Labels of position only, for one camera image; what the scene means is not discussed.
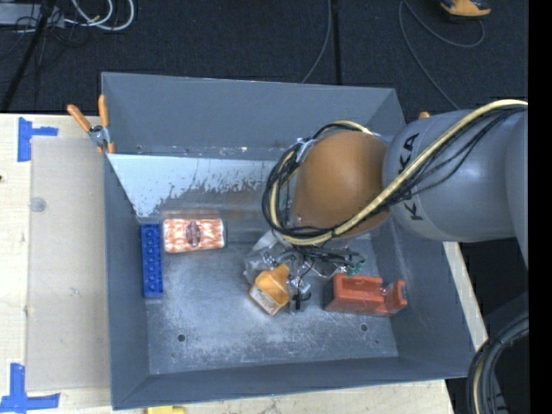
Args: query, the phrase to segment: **wooden table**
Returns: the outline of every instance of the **wooden table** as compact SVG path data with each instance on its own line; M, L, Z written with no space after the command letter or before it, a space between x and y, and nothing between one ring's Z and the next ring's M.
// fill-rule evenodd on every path
M32 161L17 162L18 118L23 116L33 126L58 128L59 138L82 138L83 145L93 147L87 135L70 116L0 115L0 396L8 394L9 364L25 365L28 302L29 263L29 199L31 192ZM99 118L90 117L92 124ZM31 144L41 137L36 136ZM486 339L486 329L472 290L458 244L444 243L452 276L459 290L461 304L474 345L478 348ZM29 396L49 392L28 392ZM96 413L112 412L110 389L107 386L87 388L59 388L60 406L43 412ZM194 413L338 413L382 412L385 414L409 412L453 413L449 394L443 380L368 386L326 392L306 392L286 396L245 398L220 402L185 405L188 414ZM145 410L124 412L143 413Z

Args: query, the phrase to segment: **yellow cable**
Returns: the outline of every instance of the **yellow cable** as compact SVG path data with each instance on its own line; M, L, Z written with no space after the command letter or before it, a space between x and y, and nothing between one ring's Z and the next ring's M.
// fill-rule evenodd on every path
M333 232L329 231L323 235L320 236L313 236L311 238L297 238L294 236L288 236L288 235L282 235L282 238L285 241L290 242L293 245L317 245L323 242L326 242L327 240L331 239L334 236L339 236L347 231L351 230L356 224L358 224L362 219L364 219L369 213L371 213L373 210L376 209L379 205L381 205L386 199L388 199L399 187L400 185L425 161L427 160L440 146L443 145L446 140L448 140L452 135L454 135L458 130L462 129L463 127L466 127L470 122L474 121L478 117L484 115L485 113L499 109L505 106L509 105L525 105L527 106L528 103L525 101L520 100L499 100L495 101L489 104L486 104L485 106L482 106L478 108L477 110L474 110L473 112L469 113L468 115L464 116L459 122L457 122L455 125L453 125L450 129L445 131L441 136L439 136L437 139L435 139L429 146L427 146L422 153L420 153L410 165L408 165L403 172L401 172L397 178L393 180L370 204L368 204L363 210L361 210L357 215L350 218L345 223L341 224L340 226L336 227ZM271 194L271 204L270 204L270 213L271 218L277 223L278 218L276 218L276 204L275 204L275 198L276 198L276 192L273 189Z
M368 130L364 126L362 126L362 125L360 125L356 122L349 121L349 120L334 121L332 124L347 124L348 126L352 126L354 128L357 128L358 130L360 130L360 132L364 132L365 134L373 135L373 133L370 132L370 130Z

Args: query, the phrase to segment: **orange object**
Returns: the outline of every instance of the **orange object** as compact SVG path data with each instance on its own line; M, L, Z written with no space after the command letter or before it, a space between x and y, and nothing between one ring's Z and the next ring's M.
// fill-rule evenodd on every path
M405 282L399 279L386 287L382 283L381 278L362 275L350 278L338 273L324 288L324 309L369 316L392 316L408 304Z
M261 272L249 290L249 296L270 316L275 315L290 301L287 292L289 268L280 264L273 270Z
M75 119L75 121L82 128L82 130L84 130L84 132L88 133L91 131L92 126L90 122L86 119L86 117L77 106L75 106L74 104L68 104L67 112Z
M167 253L184 253L224 247L221 219L166 219L163 239Z
M110 125L110 118L107 112L107 105L105 103L105 95L100 95L97 99L97 107L102 121L102 126L95 126L94 128L90 122L86 119L85 115L75 104L67 105L67 112L71 115L78 125L86 132L97 145L97 152L103 154L113 154L115 152L115 143L111 141L108 127Z

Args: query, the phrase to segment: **red object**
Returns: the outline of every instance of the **red object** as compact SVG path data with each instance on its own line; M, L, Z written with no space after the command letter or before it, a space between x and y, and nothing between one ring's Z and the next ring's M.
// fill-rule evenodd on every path
M405 296L405 282L399 279L388 286L382 286L381 278L356 275L350 278L338 273L334 276L326 311L358 313L370 316L392 316L404 308L408 301Z

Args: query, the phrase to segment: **black tube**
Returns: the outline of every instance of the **black tube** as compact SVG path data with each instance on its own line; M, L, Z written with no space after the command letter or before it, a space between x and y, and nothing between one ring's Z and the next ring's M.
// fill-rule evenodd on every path
M0 112L6 113L9 109L9 106L11 105L11 101L16 94L17 87L19 87L19 84L21 83L23 74L25 73L25 70L27 69L28 63L31 60L31 57L33 56L33 53L35 53L36 45L38 45L38 41L42 36L42 32L47 26L48 19L53 13L53 8L58 0L45 0L41 3L41 11L39 14L39 20L36 24L36 29L33 34L33 38L31 39L31 42L29 43L27 47L27 51L25 51L25 55L23 56L23 60L21 64L19 65L16 74L11 79L11 82L9 83L8 90L6 91L5 95L3 96L2 101L2 107L0 108Z

